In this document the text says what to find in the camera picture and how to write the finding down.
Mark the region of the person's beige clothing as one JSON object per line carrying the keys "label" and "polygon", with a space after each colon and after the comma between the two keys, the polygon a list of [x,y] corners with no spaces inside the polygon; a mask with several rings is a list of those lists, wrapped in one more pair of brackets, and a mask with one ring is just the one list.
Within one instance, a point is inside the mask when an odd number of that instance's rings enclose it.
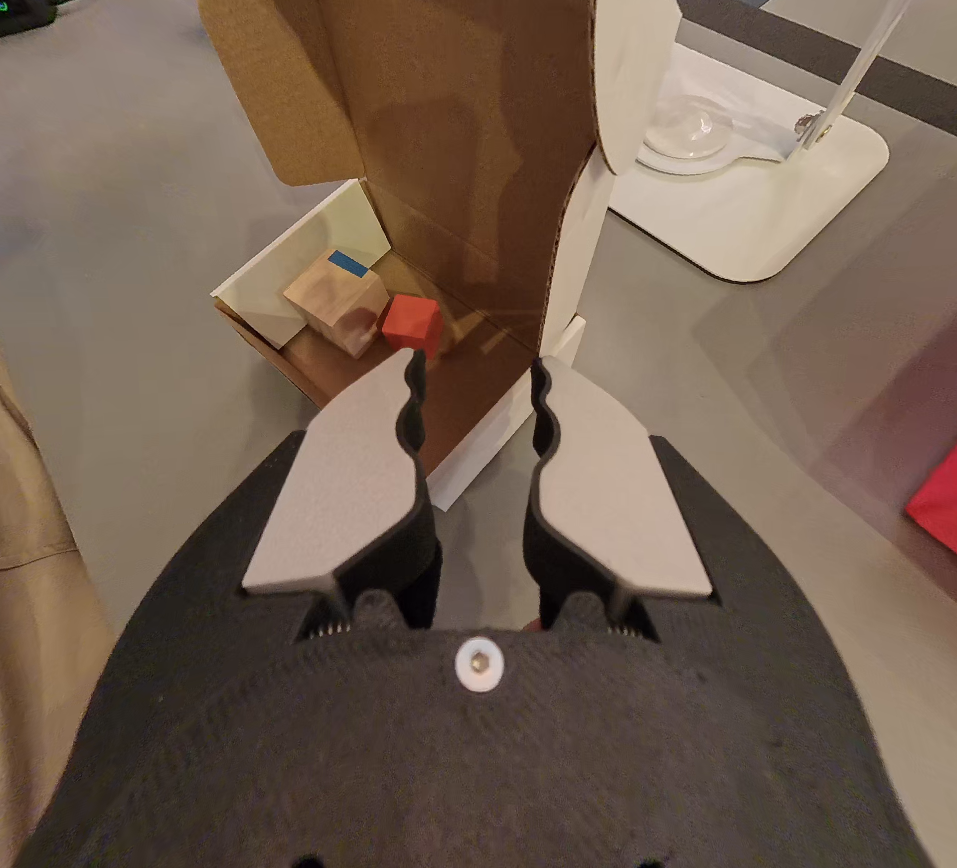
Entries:
{"label": "person's beige clothing", "polygon": [[2,866],[49,804],[114,642],[2,360]]}

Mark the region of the red plastic bin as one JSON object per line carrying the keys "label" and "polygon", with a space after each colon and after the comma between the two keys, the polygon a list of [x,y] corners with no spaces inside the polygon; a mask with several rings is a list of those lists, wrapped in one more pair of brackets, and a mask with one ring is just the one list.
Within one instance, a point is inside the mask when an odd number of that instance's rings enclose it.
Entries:
{"label": "red plastic bin", "polygon": [[956,553],[956,447],[929,473],[906,503],[915,524]]}

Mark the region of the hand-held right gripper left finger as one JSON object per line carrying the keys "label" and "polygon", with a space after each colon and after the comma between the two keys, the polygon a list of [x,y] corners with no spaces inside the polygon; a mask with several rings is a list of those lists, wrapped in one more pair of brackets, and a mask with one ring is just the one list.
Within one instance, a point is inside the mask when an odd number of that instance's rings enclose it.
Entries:
{"label": "hand-held right gripper left finger", "polygon": [[338,612],[372,589],[433,620],[441,546],[426,475],[425,352],[400,349],[308,425],[241,587],[319,594]]}

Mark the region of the white cardboard box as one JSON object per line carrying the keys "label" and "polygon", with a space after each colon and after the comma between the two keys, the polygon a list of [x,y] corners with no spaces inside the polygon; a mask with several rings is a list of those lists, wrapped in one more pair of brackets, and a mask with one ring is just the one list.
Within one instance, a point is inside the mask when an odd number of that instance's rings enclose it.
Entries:
{"label": "white cardboard box", "polygon": [[210,295],[318,406],[389,354],[310,330],[284,292],[339,249],[439,303],[422,462],[446,511],[572,362],[616,175],[638,156],[676,0],[197,0],[276,176],[343,181]]}

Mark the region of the white metal stand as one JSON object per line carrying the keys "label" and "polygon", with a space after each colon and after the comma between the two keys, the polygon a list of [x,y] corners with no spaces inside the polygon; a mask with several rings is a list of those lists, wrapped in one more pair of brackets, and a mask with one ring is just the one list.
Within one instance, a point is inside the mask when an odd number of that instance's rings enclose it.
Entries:
{"label": "white metal stand", "polygon": [[887,0],[825,107],[676,44],[612,213],[727,282],[781,272],[888,163],[843,115],[912,2]]}

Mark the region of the small red cube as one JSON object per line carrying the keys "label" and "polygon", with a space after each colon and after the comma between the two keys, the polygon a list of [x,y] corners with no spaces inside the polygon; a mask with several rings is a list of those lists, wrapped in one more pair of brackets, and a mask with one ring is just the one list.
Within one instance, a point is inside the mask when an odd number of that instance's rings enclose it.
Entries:
{"label": "small red cube", "polygon": [[437,359],[445,321],[437,300],[396,294],[377,320],[391,352],[422,350],[426,359]]}

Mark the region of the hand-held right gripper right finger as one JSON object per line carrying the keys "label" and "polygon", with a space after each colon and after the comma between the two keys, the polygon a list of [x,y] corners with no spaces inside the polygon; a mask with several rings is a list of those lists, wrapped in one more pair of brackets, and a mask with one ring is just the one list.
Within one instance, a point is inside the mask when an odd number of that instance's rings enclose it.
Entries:
{"label": "hand-held right gripper right finger", "polygon": [[705,600],[714,588],[649,431],[556,357],[531,368],[533,468],[522,557],[543,620],[592,593],[609,620],[643,598]]}

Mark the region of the large wooden cube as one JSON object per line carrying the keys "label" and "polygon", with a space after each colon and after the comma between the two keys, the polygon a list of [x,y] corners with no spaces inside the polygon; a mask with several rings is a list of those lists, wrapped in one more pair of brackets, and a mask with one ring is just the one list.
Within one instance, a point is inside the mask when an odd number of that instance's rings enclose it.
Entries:
{"label": "large wooden cube", "polygon": [[389,304],[386,285],[372,269],[338,249],[327,249],[283,291],[308,326],[352,359],[379,333]]}

